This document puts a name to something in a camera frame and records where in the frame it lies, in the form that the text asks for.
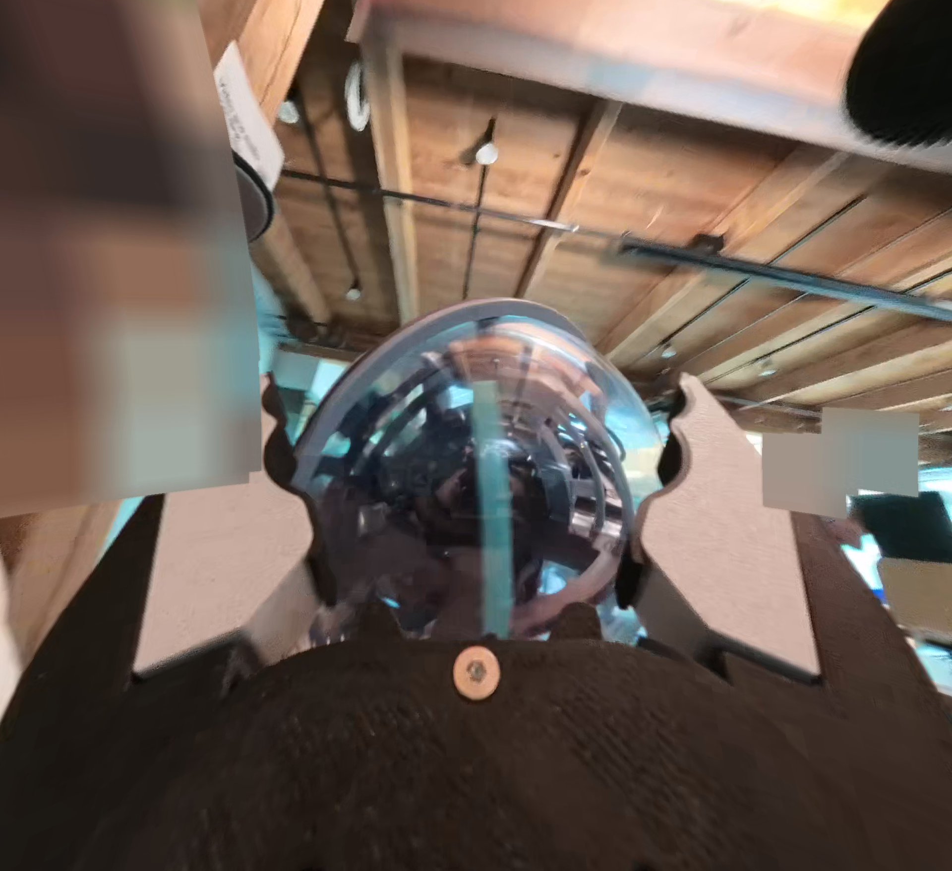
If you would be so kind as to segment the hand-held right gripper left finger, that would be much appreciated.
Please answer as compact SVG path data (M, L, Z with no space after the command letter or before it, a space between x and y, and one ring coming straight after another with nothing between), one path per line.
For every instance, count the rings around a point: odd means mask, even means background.
M152 674L237 641L270 665L318 643L325 607L316 505L292 485L281 396L260 377L262 467L245 483L165 498L133 663Z

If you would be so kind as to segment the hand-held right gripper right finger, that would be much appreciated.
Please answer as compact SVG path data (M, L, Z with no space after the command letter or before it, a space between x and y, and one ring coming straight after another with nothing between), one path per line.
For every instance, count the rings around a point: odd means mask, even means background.
M649 639L697 662L727 652L800 682L820 675L791 515L763 500L763 462L682 373L658 464L615 581Z

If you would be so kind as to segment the clear plastic maze ball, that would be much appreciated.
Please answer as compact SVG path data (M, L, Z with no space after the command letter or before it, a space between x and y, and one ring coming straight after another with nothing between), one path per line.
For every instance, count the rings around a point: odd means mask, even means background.
M614 591L660 486L642 398L552 308L499 298L419 317L364 353L298 437L318 607L310 646L385 607L411 639L547 639L592 605L645 637Z

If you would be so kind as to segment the black round lamp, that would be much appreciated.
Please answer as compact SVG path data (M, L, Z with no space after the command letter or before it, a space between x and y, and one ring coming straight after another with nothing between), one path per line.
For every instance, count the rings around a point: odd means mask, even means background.
M247 243L251 246L264 235L275 216L271 190L260 173L237 151L232 150L239 199Z

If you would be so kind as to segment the thin black ceiling rod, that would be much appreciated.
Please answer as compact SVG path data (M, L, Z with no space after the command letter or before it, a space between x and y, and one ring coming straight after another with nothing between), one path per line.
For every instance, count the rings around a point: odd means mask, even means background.
M505 210L499 210L488 207L482 200L476 203L463 202L458 200L435 198L419 195L402 190L387 189L385 187L375 186L373 184L351 182L338 178L327 177L324 175L311 174L303 171L283 169L280 179L295 181L300 183L314 184L318 187L334 191L347 191L365 197L379 198L380 200L391 200L399 203L411 203L429 208L443 209L447 211L468 214L473 217L487 217L494 220L514 222L522 225L534 226L544 230L554 230L561 234L580 235L597 239L623 240L633 239L634 233L628 230L622 232L602 230L595 227L584 226L575 222L559 222L548 218L530 216L521 213L513 213Z

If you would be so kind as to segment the white paper tag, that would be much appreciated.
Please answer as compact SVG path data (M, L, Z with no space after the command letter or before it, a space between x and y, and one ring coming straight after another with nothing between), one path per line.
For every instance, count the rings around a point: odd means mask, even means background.
M284 167L285 154L247 78L235 41L226 47L213 70L216 91L232 150L246 161L273 192Z

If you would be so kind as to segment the black pleated floor lamp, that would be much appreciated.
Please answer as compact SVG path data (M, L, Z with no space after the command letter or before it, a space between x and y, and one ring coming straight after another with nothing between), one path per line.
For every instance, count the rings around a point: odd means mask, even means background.
M866 139L920 147L951 140L951 0L890 0L859 44L844 110Z

